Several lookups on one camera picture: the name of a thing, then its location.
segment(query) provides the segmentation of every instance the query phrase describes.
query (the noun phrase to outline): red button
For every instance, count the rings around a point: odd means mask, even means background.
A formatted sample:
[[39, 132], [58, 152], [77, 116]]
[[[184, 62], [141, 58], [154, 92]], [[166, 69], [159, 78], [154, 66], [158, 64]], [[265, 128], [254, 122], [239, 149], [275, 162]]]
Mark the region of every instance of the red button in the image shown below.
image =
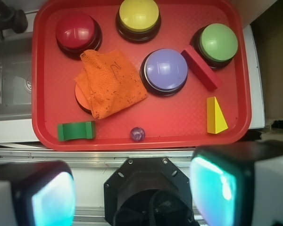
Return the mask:
[[67, 49], [82, 49], [95, 36], [94, 21], [88, 14], [75, 12], [61, 18], [56, 27], [56, 38]]

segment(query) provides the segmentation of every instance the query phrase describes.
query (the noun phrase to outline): faucet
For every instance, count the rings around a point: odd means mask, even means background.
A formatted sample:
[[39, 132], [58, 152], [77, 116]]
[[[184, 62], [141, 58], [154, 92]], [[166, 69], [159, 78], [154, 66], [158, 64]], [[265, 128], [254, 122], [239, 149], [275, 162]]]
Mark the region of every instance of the faucet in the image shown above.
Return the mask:
[[23, 33], [28, 26], [23, 10], [8, 7], [0, 0], [0, 39], [4, 40], [3, 30], [12, 29], [15, 33]]

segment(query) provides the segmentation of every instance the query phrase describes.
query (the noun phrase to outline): sink drain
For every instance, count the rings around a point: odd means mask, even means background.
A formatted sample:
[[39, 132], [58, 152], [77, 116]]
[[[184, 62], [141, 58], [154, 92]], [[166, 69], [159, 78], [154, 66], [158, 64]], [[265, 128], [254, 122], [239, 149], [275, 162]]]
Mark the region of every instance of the sink drain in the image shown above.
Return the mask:
[[32, 76], [28, 76], [26, 80], [24, 80], [24, 89], [29, 94], [32, 93]]

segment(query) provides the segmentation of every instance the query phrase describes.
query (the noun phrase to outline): yellow button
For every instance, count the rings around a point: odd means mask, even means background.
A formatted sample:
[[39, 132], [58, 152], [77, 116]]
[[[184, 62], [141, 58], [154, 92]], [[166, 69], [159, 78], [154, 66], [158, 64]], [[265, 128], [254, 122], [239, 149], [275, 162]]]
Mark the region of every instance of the yellow button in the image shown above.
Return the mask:
[[119, 8], [122, 24], [134, 32], [145, 32], [157, 22], [159, 9], [153, 0], [124, 0]]

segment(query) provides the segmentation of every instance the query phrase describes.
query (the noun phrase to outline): white countertop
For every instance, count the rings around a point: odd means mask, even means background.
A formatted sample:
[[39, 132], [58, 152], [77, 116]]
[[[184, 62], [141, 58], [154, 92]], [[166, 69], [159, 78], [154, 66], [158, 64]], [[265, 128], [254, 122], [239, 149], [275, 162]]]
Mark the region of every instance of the white countertop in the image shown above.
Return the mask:
[[[36, 12], [27, 14], [28, 28], [26, 32], [33, 31], [33, 22]], [[4, 36], [14, 34], [10, 30], [3, 32]], [[250, 95], [252, 119], [250, 129], [263, 128], [265, 126], [265, 115], [263, 105], [263, 94], [261, 77], [258, 66], [257, 52], [253, 39], [251, 27], [243, 29], [247, 62], [250, 77]], [[31, 119], [0, 121], [0, 143], [33, 142], [39, 141], [36, 137]]]

